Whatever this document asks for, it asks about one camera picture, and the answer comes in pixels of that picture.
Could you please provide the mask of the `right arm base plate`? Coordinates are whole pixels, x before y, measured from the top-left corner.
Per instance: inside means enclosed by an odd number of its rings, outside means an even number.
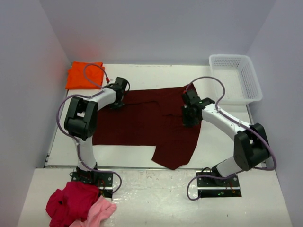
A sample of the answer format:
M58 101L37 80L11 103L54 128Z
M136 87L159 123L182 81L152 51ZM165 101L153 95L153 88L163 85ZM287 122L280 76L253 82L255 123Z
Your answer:
M227 180L199 177L196 182L199 198L227 198L242 196L240 182L237 176L230 177Z

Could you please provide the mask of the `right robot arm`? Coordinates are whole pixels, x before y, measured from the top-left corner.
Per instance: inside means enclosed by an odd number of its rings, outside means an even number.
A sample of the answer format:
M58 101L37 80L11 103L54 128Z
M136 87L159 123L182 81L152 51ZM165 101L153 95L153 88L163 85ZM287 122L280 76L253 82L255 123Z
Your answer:
M211 176L225 180L230 176L249 171L270 158L269 144L264 127L232 119L219 109L210 98L200 99L195 90L182 94L183 125L193 127L206 121L223 131L233 141L233 155L211 168Z

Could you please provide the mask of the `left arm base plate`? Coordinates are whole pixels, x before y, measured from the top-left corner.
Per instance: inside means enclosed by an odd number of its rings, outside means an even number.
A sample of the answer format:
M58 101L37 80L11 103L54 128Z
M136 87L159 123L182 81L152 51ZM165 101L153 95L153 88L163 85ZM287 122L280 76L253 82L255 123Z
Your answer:
M84 171L76 168L70 173L72 181L80 181L85 184L90 184L100 189L100 195L105 198L113 198L113 174L112 173L97 173L94 171Z

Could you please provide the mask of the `dark red t-shirt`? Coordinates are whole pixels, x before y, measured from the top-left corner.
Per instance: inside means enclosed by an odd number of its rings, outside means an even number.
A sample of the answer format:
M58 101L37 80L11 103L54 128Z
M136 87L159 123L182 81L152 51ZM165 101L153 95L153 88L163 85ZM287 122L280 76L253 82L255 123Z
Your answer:
M124 106L98 111L93 145L155 146L152 161L175 170L190 162L201 124L186 127L182 121L184 87L133 90Z

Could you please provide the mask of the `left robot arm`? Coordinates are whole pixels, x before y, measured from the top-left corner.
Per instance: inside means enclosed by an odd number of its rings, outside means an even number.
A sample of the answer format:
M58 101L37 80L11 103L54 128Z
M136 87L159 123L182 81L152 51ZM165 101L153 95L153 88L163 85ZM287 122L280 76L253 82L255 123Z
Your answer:
M92 137L97 128L98 111L104 107L121 108L123 98L130 89L125 78L117 77L114 83L106 85L91 96L69 96L70 104L64 120L64 133L75 141L78 165L86 172L98 172L93 153Z

